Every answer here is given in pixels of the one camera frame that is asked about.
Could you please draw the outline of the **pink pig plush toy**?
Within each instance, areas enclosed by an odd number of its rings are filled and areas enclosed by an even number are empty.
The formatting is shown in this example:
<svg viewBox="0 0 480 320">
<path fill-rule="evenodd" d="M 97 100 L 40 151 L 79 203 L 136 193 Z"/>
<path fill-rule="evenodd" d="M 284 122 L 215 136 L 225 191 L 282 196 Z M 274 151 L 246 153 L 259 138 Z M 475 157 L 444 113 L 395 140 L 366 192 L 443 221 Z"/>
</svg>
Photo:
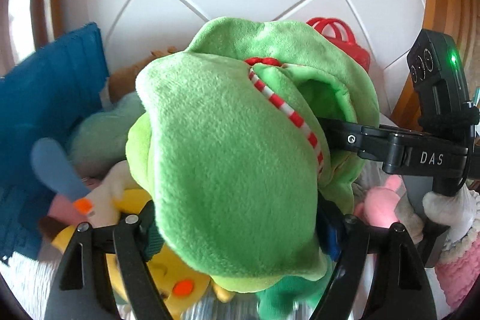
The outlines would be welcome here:
<svg viewBox="0 0 480 320">
<path fill-rule="evenodd" d="M 390 175 L 382 186 L 370 188 L 363 202 L 355 207 L 354 216 L 373 227 L 389 228 L 397 223 L 395 208 L 400 201 L 401 184 L 398 175 Z"/>
</svg>

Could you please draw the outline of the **red toy suitcase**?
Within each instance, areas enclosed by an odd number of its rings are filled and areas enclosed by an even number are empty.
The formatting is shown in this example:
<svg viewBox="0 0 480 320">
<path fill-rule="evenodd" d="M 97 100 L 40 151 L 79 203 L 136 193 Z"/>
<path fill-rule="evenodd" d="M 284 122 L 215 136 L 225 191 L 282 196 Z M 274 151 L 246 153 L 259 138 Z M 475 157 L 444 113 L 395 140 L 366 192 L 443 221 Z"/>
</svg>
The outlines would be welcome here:
<svg viewBox="0 0 480 320">
<path fill-rule="evenodd" d="M 323 17 L 311 18 L 307 24 L 355 60 L 366 72 L 369 71 L 371 57 L 368 51 L 357 43 L 348 24 L 340 19 Z"/>
</svg>

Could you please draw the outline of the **blue storage bin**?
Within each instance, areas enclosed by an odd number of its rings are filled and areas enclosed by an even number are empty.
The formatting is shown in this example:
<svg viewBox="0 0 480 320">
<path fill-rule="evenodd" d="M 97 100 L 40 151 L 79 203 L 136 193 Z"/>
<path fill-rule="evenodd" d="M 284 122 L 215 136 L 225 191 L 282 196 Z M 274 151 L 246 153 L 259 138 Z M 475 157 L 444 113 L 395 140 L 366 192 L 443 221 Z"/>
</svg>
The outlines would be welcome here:
<svg viewBox="0 0 480 320">
<path fill-rule="evenodd" d="M 99 111 L 109 71 L 96 23 L 40 48 L 1 78 L 1 261 L 14 253 L 37 259 L 38 221 L 55 193 L 34 175 L 35 141 L 66 145 L 75 127 Z"/>
</svg>

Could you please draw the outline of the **green frog plush toy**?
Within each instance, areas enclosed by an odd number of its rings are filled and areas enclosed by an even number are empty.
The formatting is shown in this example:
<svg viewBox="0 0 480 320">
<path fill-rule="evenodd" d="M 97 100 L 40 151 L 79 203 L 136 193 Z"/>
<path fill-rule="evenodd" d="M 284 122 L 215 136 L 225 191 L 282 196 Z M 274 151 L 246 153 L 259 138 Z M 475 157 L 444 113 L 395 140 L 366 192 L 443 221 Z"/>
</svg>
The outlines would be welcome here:
<svg viewBox="0 0 480 320">
<path fill-rule="evenodd" d="M 321 279 L 317 200 L 352 212 L 363 161 L 323 118 L 376 127 L 366 70 L 306 23 L 218 18 L 137 76 L 126 158 L 167 245 L 234 292 Z"/>
</svg>

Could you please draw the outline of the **pink white knitted item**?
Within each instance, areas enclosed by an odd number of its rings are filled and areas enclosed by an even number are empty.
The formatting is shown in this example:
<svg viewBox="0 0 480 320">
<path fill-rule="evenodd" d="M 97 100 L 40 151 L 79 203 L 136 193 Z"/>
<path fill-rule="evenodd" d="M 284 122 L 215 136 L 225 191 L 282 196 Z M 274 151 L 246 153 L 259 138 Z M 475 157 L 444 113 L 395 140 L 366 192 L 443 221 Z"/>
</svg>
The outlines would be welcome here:
<svg viewBox="0 0 480 320">
<path fill-rule="evenodd" d="M 448 227 L 435 272 L 455 310 L 479 277 L 479 193 L 465 186 L 456 196 L 428 192 L 422 204 L 430 221 Z"/>
</svg>

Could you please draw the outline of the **light teal plush toy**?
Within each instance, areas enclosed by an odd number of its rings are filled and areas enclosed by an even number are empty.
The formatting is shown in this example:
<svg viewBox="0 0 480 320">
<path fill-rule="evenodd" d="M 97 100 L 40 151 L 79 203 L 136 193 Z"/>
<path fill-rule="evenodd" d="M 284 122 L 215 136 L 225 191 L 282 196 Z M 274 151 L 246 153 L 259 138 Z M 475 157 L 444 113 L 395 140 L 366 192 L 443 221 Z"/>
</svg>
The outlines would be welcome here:
<svg viewBox="0 0 480 320">
<path fill-rule="evenodd" d="M 82 121 L 66 146 L 67 157 L 77 173 L 82 177 L 101 177 L 125 160 L 129 129 L 144 113 L 139 96 L 132 92 Z"/>
</svg>

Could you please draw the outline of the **yellow Pikachu plush toy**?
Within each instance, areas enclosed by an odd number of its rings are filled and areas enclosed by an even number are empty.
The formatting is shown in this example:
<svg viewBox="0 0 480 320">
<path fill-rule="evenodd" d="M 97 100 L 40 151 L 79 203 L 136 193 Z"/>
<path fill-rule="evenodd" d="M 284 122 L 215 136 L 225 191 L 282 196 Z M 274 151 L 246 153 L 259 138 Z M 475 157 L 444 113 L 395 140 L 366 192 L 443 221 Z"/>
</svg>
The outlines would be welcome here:
<svg viewBox="0 0 480 320">
<path fill-rule="evenodd" d="M 124 192 L 124 198 L 119 202 L 114 202 L 116 208 L 123 214 L 138 214 L 146 202 L 151 201 L 151 196 L 144 189 L 127 189 Z M 62 227 L 61 230 L 52 228 L 58 233 L 53 234 L 50 242 L 61 253 L 64 253 L 76 227 L 63 227 L 62 224 L 60 227 Z M 107 254 L 106 265 L 113 291 L 118 293 L 123 300 L 128 301 L 116 255 Z M 221 302 L 229 302 L 235 295 L 234 292 L 229 292 L 216 285 L 210 276 L 191 269 L 166 244 L 161 244 L 160 250 L 146 265 L 154 285 L 173 319 L 180 319 L 182 313 L 200 301 L 209 287 L 213 289 L 217 299 Z"/>
</svg>

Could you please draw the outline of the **dark green plush toy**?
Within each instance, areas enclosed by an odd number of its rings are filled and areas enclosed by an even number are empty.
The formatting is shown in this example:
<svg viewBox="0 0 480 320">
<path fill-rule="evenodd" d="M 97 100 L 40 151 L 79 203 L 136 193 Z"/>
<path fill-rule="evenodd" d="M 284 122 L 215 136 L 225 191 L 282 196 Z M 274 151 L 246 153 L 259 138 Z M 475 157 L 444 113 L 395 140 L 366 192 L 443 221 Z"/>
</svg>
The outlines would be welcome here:
<svg viewBox="0 0 480 320">
<path fill-rule="evenodd" d="M 295 305 L 300 304 L 315 309 L 329 284 L 335 266 L 328 258 L 326 273 L 317 281 L 287 276 L 271 288 L 257 292 L 260 319 L 287 319 L 294 312 Z"/>
</svg>

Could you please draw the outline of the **brown capybara plush striped shirt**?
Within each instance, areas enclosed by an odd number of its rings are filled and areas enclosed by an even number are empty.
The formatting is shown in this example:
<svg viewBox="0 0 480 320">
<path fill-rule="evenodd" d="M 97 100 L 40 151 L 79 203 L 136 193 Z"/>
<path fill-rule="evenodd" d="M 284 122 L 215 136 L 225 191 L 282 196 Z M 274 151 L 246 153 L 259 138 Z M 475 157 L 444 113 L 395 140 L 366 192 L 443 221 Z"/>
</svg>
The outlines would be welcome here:
<svg viewBox="0 0 480 320">
<path fill-rule="evenodd" d="M 132 93 L 135 90 L 135 80 L 137 79 L 137 75 L 143 68 L 154 60 L 174 54 L 177 51 L 178 49 L 174 46 L 168 47 L 166 51 L 154 50 L 143 60 L 115 71 L 109 76 L 106 82 L 108 101 L 110 101 L 111 104 L 116 104 L 123 96 Z"/>
</svg>

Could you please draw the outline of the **white dog plush toy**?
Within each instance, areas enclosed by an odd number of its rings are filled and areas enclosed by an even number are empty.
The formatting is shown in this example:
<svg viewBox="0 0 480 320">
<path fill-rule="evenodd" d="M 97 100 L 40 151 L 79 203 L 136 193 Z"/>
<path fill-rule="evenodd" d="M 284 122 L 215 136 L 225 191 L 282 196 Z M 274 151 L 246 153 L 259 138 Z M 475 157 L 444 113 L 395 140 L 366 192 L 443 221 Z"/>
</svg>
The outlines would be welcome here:
<svg viewBox="0 0 480 320">
<path fill-rule="evenodd" d="M 124 198 L 127 189 L 140 188 L 130 173 L 126 160 L 116 163 L 106 174 L 103 182 L 89 193 L 86 198 L 91 202 L 92 209 L 87 213 L 93 227 L 107 227 L 117 224 L 120 211 L 114 202 Z"/>
</svg>

